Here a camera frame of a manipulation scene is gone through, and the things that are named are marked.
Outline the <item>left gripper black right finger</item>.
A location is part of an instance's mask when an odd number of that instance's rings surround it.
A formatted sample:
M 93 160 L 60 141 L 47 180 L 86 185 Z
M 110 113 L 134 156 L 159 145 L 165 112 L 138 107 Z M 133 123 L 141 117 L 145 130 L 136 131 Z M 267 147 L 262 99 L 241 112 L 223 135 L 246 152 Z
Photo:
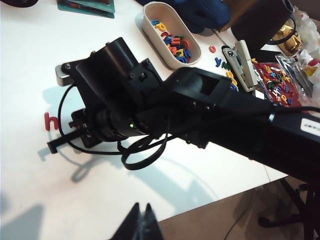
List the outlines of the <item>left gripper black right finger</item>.
M 163 240 L 163 235 L 158 224 L 155 213 L 148 203 L 141 221 L 142 240 Z

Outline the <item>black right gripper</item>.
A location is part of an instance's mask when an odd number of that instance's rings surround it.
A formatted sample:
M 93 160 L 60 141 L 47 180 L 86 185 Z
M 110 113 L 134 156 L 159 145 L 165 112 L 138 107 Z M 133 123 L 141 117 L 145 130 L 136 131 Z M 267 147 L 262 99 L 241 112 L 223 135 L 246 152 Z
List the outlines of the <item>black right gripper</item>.
M 73 112 L 71 118 L 71 126 L 79 130 L 49 141 L 47 146 L 52 154 L 58 152 L 59 146 L 79 137 L 86 148 L 92 148 L 102 142 L 125 140 L 133 133 L 133 129 L 130 127 L 131 117 L 120 119 L 106 109 L 89 113 L 86 108 L 83 108 Z

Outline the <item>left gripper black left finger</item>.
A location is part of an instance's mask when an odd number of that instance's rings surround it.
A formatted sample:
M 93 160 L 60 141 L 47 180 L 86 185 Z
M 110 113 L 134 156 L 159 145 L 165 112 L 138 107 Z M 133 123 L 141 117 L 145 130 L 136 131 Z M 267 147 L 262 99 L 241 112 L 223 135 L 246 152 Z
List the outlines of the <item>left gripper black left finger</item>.
M 140 205 L 136 202 L 110 239 L 132 240 L 137 231 L 140 215 Z

